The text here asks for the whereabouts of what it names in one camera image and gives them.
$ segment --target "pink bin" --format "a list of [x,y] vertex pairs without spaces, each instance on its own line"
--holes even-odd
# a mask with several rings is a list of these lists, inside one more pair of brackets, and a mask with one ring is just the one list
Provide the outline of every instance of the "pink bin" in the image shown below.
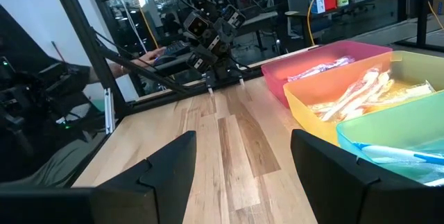
[[355,62],[358,62],[392,50],[393,49],[388,47],[375,46],[372,44],[347,40],[338,41],[264,64],[262,65],[262,73],[264,74],[266,84],[271,93],[273,93],[285,107],[289,107],[283,89],[283,86],[287,83],[288,76],[301,74],[318,64],[333,62],[345,55],[353,57],[356,60]]

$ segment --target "person's arm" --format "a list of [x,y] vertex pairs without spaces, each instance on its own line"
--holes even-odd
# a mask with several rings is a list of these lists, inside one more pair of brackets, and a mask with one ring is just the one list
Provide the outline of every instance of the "person's arm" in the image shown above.
[[[154,60],[156,58],[160,57],[164,52],[165,52],[165,47],[162,47],[162,48],[156,49],[154,51],[149,51],[148,53],[145,53],[145,55],[143,55],[139,59],[131,60],[131,62],[144,68],[144,67],[148,66],[144,62],[153,65]],[[119,78],[119,77],[129,73],[129,70],[122,67],[120,64],[109,64],[109,66],[110,66],[112,75],[115,78]],[[89,83],[97,83],[97,82],[99,82],[99,78],[97,77],[97,74],[96,74],[94,68],[91,67],[90,71],[89,71]]]

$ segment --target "yellow bin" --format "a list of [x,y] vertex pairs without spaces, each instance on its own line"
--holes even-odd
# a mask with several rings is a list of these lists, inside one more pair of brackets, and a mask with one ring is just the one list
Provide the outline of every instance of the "yellow bin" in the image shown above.
[[307,105],[338,100],[348,86],[372,67],[391,69],[394,86],[417,85],[427,80],[436,91],[444,89],[444,58],[393,51],[285,84],[284,93],[293,117],[307,132],[338,146],[337,123],[321,121]]

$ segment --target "person's hand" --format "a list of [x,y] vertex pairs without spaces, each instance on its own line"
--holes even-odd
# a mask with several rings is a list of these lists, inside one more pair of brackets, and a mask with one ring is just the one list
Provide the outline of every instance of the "person's hand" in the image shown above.
[[145,53],[142,57],[140,57],[138,60],[136,59],[135,64],[137,64],[141,67],[148,66],[144,62],[147,62],[147,63],[153,65],[155,59],[160,57],[161,55],[163,55],[166,49],[167,49],[166,47],[161,47],[161,48],[158,48],[154,51],[149,51],[149,52]]

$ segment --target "desk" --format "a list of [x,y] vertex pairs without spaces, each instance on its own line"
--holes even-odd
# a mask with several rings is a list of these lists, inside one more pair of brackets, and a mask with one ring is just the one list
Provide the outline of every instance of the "desk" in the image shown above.
[[264,79],[126,117],[74,187],[97,186],[187,130],[196,172],[184,223],[316,223],[290,151],[296,123]]
[[[358,6],[364,5],[365,3],[369,3],[371,1],[375,1],[375,0],[359,0],[356,2],[351,2],[348,4],[348,6],[341,6],[340,8],[336,8],[334,10],[328,10],[326,12],[319,13],[319,14],[310,14],[310,17],[311,17],[311,19],[315,19],[317,17],[323,17],[323,16],[326,16],[330,13],[338,12],[340,10],[353,9]],[[399,3],[404,3],[404,5],[405,5],[405,0],[398,0],[398,4]],[[418,12],[419,13],[418,13],[417,41],[416,41],[416,45],[414,47],[423,48],[425,46],[425,38],[426,38],[426,34],[427,34],[427,14],[428,14],[427,0],[419,0]],[[305,44],[305,46],[311,46],[311,40],[310,40],[310,36],[308,33],[307,12],[292,12],[292,13],[287,12],[286,16],[287,17],[296,17],[301,20],[302,35],[304,36],[304,44]],[[398,19],[406,20],[407,17],[401,16],[401,17],[398,17]]]
[[261,51],[266,50],[264,46],[262,45],[261,41],[261,35],[259,33],[259,29],[264,28],[273,28],[273,21],[272,18],[277,17],[278,12],[264,12],[259,14],[256,17],[253,17],[251,19],[247,19],[244,24],[241,26],[241,28],[237,31],[237,35],[244,35],[247,33],[252,33],[253,31],[256,32],[257,37],[257,45],[259,46],[259,49]]

